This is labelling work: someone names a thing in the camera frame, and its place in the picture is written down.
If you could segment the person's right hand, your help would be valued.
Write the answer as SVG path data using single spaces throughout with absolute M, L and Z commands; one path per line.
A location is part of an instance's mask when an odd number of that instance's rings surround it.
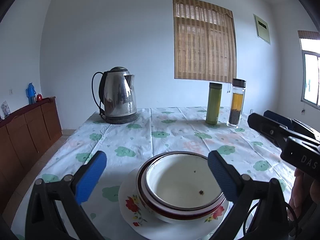
M 320 188 L 319 181 L 304 173 L 302 170 L 296 168 L 295 182 L 291 192 L 289 205 L 298 218 L 302 211 L 302 205 L 307 196 L 310 196 L 312 201 L 316 204 L 320 202 Z

